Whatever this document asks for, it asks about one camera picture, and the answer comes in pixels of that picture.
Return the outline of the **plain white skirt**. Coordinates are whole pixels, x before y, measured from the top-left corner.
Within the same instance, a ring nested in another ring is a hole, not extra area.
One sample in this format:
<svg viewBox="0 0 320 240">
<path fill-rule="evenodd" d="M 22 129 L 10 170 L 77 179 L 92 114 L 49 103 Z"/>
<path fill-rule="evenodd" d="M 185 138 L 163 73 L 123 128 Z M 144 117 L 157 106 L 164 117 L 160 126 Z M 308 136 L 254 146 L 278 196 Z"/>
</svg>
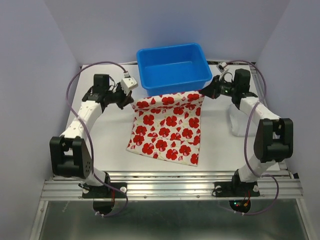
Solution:
<svg viewBox="0 0 320 240">
<path fill-rule="evenodd" d="M 248 116 L 231 104 L 228 109 L 231 133 L 236 137 L 244 137 L 247 129 Z"/>
</svg>

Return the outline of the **red poppy floral skirt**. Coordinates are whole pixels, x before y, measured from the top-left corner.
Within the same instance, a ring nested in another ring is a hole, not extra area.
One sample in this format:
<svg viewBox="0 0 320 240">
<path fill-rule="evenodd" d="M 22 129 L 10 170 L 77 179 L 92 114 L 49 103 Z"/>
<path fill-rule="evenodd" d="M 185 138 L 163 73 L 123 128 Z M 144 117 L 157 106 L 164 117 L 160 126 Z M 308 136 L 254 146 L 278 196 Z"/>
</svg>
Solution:
<svg viewBox="0 0 320 240">
<path fill-rule="evenodd" d="M 198 165 L 204 95 L 186 91 L 141 98 L 134 110 L 127 151 L 173 162 Z"/>
</svg>

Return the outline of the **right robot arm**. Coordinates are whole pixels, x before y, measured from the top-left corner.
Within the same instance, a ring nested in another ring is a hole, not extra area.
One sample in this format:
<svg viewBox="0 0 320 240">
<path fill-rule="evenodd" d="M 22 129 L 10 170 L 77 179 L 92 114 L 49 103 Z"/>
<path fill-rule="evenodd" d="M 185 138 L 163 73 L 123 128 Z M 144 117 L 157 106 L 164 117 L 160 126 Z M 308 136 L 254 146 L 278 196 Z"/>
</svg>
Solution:
<svg viewBox="0 0 320 240">
<path fill-rule="evenodd" d="M 288 159 L 293 154 L 294 124 L 290 118 L 281 118 L 263 105 L 258 96 L 250 92 L 251 73 L 237 69 L 232 81 L 216 75 L 200 94 L 216 99 L 221 95 L 248 116 L 248 122 L 257 126 L 252 157 L 245 156 L 245 165 L 237 169 L 231 181 L 216 181 L 212 195 L 217 198 L 258 197 L 257 181 L 266 176 L 268 168 Z"/>
</svg>

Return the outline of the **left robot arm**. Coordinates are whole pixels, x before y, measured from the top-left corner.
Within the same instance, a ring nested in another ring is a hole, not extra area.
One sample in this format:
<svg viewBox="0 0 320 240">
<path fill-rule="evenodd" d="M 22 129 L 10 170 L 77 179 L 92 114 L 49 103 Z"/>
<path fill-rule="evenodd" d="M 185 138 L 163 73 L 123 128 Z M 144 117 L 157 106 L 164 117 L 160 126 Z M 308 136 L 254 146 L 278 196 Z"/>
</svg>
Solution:
<svg viewBox="0 0 320 240">
<path fill-rule="evenodd" d="M 93 86 L 85 93 L 74 119 L 60 136 L 49 142 L 52 171 L 55 175 L 83 181 L 82 187 L 106 197 L 113 187 L 109 174 L 94 168 L 93 141 L 90 131 L 108 105 L 118 108 L 133 103 L 132 91 L 138 87 L 134 77 L 124 78 L 111 87 L 108 74 L 95 74 Z"/>
</svg>

